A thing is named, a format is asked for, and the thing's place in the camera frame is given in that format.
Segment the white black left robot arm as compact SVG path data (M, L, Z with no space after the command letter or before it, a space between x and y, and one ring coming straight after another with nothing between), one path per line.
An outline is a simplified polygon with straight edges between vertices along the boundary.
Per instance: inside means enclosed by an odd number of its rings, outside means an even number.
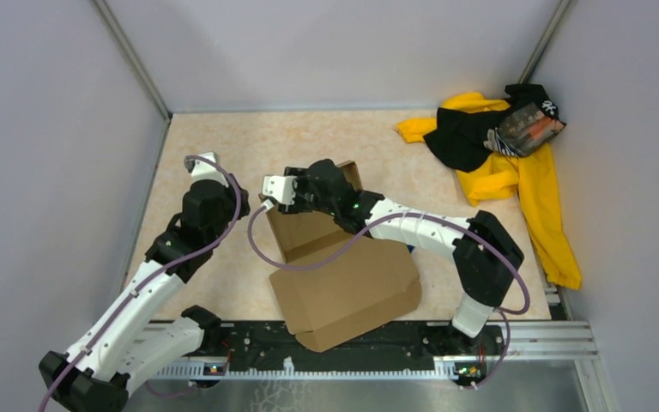
M216 353L223 343L221 321L201 306L184 310L158 335L141 343L136 339L249 211L248 193L232 174L195 178L182 209L148 248L129 285L82 337L40 360L46 393L38 409L54 400L68 411L121 411L173 361Z

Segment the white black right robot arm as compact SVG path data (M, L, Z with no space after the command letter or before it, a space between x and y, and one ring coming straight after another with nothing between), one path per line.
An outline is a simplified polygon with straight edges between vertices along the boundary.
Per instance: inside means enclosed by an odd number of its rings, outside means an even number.
M286 167L282 175L264 178L262 193L278 202L282 214L320 212L346 233L396 241L450 260L463 288L449 330L450 345L460 354L480 346L482 328L501 307L525 259L494 214L482 210L458 218L411 208L354 187L330 159L307 168Z

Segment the brown cardboard box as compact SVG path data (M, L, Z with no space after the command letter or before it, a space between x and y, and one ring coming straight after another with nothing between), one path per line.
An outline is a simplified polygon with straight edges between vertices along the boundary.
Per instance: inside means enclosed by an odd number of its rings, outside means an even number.
M336 165L362 189L353 161ZM289 333L311 351L334 348L420 305L420 272L405 245L353 242L320 212L283 215L277 206L265 217L281 256L270 285Z

